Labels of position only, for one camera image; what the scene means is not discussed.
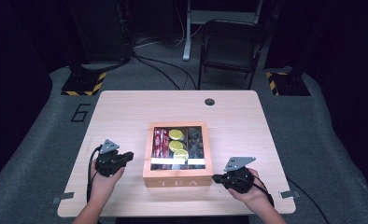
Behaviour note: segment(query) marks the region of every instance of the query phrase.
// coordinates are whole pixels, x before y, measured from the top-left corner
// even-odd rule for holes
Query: yellow and black hazard tape
[[[274,74],[285,76],[287,73],[274,73]],[[274,82],[272,73],[267,72],[266,73],[266,77],[268,78],[269,87],[271,88],[272,94],[273,95],[279,95],[279,92],[278,92],[277,87],[276,87],[276,84]]]
[[[94,86],[92,91],[62,91],[61,95],[95,95],[99,92],[100,88],[102,87],[103,81],[105,80],[106,73],[100,75],[99,79],[97,80],[96,85]]]

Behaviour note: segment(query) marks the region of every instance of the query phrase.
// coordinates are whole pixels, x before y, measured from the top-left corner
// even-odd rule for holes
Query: lemon slice
[[[173,154],[174,159],[184,159],[186,161],[188,159],[188,152],[184,149],[178,149],[175,151],[175,154]]]
[[[182,140],[184,138],[184,134],[178,129],[172,129],[169,132],[169,137],[173,140]]]
[[[172,150],[172,151],[177,151],[177,150],[179,150],[179,149],[183,149],[184,148],[184,146],[183,146],[183,144],[182,143],[180,143],[180,142],[178,142],[178,141],[171,141],[170,143],[169,143],[169,148],[170,148],[170,150]]]

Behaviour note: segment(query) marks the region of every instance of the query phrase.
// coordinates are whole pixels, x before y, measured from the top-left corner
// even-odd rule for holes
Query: table
[[[206,105],[205,99],[214,105]],[[103,91],[62,200],[58,215],[76,217],[86,204],[88,162],[106,139],[133,151],[123,177],[102,212],[102,217],[228,216],[252,214],[221,185],[206,187],[146,188],[143,161],[150,122],[205,121],[214,174],[223,174],[230,157],[256,157],[248,165],[259,172],[272,194],[276,210],[293,213],[293,199],[278,193],[289,190],[276,147],[255,91]]]
[[[207,21],[214,19],[247,21],[257,23],[260,17],[263,0],[259,0],[257,10],[255,12],[232,12],[232,11],[209,11],[209,10],[192,10],[191,0],[187,0],[187,37],[184,47],[183,60],[188,61],[191,54],[191,25],[205,24]]]

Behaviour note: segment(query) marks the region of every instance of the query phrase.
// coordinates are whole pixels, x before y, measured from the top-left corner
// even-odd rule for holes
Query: chair backrest
[[[259,24],[242,22],[212,20],[203,26],[202,37],[214,36],[228,39],[242,39],[250,42],[264,42],[267,34]]]

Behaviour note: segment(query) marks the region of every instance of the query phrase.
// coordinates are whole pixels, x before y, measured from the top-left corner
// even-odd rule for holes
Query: black chair
[[[198,90],[203,68],[243,72],[250,90],[267,33],[255,23],[213,20],[203,26]]]

